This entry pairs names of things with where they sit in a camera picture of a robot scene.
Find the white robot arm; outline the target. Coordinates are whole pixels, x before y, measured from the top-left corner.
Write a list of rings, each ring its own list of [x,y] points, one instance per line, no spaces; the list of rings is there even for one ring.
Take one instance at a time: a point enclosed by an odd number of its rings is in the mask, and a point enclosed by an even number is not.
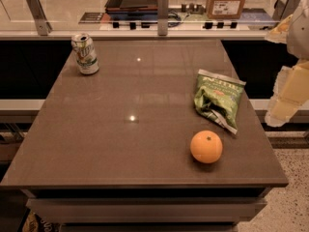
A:
[[[294,13],[270,30],[265,39],[285,44],[298,59],[293,67],[281,68],[267,106],[267,125],[281,127],[309,101],[309,0],[300,0]]]

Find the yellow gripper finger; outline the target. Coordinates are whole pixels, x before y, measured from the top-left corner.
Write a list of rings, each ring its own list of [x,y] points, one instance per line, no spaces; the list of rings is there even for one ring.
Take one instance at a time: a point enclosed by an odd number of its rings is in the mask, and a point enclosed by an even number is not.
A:
[[[309,62],[300,61],[292,68],[283,66],[273,86],[267,106],[268,126],[282,127],[309,101]]]
[[[265,35],[265,40],[275,44],[286,44],[292,17],[293,16],[291,14],[288,15],[274,28],[268,31]]]

